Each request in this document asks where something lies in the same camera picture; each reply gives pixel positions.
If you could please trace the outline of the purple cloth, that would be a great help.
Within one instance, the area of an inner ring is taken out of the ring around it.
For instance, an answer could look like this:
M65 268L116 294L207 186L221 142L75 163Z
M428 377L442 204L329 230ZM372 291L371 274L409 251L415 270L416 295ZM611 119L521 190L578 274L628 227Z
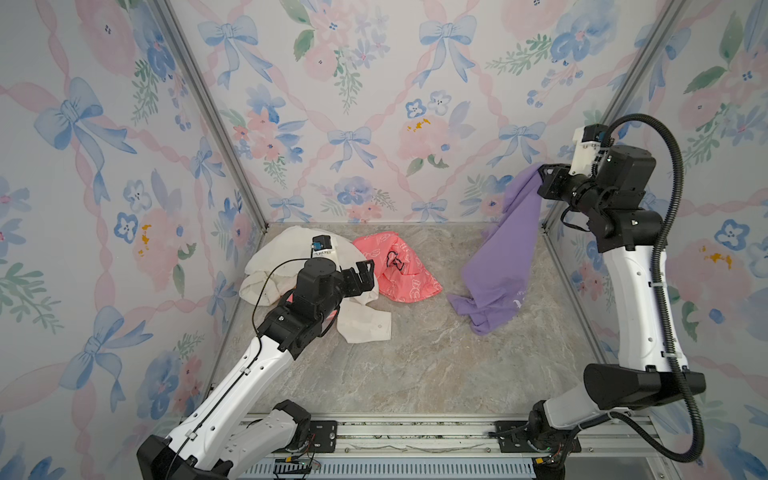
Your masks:
M530 165L506 186L499 220L485 230L483 244L462 268L469 295L448 296L453 309L469 318L477 335L507 324L525 301L542 204L540 166Z

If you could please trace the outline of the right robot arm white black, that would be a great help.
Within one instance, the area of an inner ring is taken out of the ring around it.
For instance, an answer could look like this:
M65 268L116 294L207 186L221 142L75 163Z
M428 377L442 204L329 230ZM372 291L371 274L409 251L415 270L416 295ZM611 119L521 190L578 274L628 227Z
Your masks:
M664 270L682 180L674 179L666 215L642 209L655 165L644 149L586 141L571 164L539 169L540 196L561 200L586 216L614 288L620 328L617 363L587 365L581 384L531 411L527 440L548 453L534 462L540 479L564 478L578 434L610 420L629 426L669 460L691 463L703 452L705 428L694 397L705 391L706 380L689 369L679 344ZM628 415L677 401L685 403L691 421L691 444L684 452L654 440Z

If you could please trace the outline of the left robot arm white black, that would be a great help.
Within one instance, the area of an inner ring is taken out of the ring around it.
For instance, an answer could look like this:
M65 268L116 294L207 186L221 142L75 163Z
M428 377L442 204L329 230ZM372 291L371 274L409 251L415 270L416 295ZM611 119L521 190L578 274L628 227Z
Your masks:
M142 478L236 479L276 451L304 448L311 415L290 400L251 426L242 422L269 385L327 333L342 301L373 290L374 270L372 260L341 270L329 258L306 259L295 287L265 315L224 380L167 436L151 435L138 448Z

